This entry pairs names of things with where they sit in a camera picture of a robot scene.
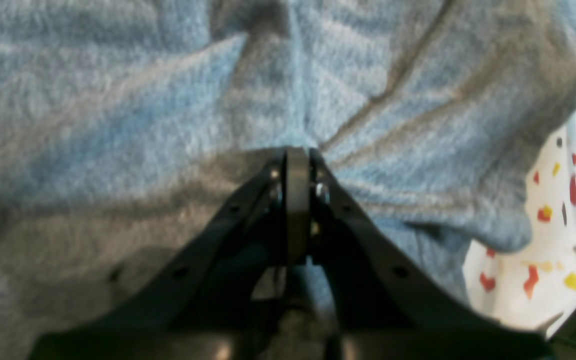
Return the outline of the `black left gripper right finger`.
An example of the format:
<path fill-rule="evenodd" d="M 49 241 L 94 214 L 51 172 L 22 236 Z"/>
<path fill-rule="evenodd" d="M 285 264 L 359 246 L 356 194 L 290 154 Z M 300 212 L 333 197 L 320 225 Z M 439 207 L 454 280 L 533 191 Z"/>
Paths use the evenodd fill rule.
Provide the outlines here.
<path fill-rule="evenodd" d="M 338 319 L 327 360 L 553 360 L 535 332 L 510 330 L 467 309 L 395 246 L 311 148 L 313 260 Z"/>

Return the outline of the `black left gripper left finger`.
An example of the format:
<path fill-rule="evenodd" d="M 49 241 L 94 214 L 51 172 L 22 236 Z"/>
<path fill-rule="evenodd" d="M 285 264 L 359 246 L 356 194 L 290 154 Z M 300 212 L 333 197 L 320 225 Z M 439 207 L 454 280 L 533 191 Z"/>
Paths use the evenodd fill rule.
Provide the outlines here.
<path fill-rule="evenodd" d="M 251 297 L 267 269 L 306 257 L 310 175 L 304 148 L 279 150 L 135 296 L 29 358 L 253 360 L 275 302 Z"/>

